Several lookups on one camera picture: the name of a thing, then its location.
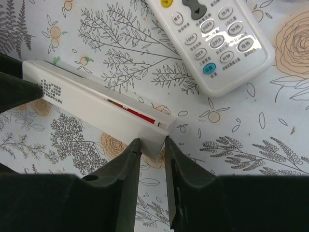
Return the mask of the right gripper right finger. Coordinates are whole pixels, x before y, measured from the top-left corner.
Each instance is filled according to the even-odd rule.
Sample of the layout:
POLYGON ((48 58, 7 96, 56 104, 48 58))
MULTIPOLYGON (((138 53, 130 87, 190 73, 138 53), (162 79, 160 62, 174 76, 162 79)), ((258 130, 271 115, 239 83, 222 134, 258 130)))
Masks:
POLYGON ((165 170, 175 232, 306 232, 306 176, 215 176, 167 137, 165 170))

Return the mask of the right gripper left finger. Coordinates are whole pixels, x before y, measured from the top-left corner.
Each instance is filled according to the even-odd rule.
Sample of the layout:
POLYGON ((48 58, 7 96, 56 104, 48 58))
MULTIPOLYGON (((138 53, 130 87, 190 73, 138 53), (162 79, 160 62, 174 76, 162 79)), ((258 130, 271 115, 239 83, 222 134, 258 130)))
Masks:
POLYGON ((132 232, 135 227, 141 141, 79 178, 19 174, 0 167, 3 232, 132 232))

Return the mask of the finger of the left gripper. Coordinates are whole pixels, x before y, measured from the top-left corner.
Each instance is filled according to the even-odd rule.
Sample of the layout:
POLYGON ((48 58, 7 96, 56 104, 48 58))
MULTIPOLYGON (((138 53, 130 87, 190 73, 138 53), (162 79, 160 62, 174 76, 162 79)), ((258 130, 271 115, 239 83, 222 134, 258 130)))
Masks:
POLYGON ((22 62, 0 55, 0 112, 43 97, 42 88, 23 79, 22 62))

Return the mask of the slim white remote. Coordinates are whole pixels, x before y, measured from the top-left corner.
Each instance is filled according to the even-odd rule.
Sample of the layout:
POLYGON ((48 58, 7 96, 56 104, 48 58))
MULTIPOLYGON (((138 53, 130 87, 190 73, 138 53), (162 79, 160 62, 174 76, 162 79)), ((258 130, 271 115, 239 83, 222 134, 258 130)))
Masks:
POLYGON ((23 79, 42 88, 43 99, 128 145, 141 139, 143 155, 156 160, 175 118, 46 61, 22 63, 23 79), (156 126, 107 99, 159 121, 156 126))

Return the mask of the red orange battery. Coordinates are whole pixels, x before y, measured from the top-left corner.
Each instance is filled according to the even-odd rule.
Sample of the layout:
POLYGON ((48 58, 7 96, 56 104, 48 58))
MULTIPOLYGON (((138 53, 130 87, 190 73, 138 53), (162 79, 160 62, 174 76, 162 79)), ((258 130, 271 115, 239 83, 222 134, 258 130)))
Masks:
POLYGON ((160 123, 159 121, 154 120, 154 119, 152 119, 152 118, 150 118, 150 117, 148 117, 148 116, 146 116, 146 115, 140 114, 140 113, 138 113, 138 112, 136 112, 136 111, 134 111, 134 110, 132 110, 132 109, 130 109, 130 108, 127 108, 127 107, 125 107, 125 106, 123 106, 123 105, 121 105, 121 104, 119 104, 119 103, 116 103, 116 102, 114 102, 114 101, 112 101, 112 100, 107 99, 107 101, 110 102, 110 103, 112 103, 112 104, 114 104, 114 105, 116 105, 116 106, 118 106, 118 107, 120 107, 120 108, 122 108, 122 109, 125 110, 125 111, 130 112, 131 114, 134 114, 135 116, 137 116, 137 117, 139 117, 139 118, 141 118, 141 119, 143 119, 143 120, 145 120, 145 121, 148 121, 148 122, 150 122, 150 123, 152 123, 152 124, 158 126, 158 127, 159 127, 159 126, 163 126, 163 124, 160 123))

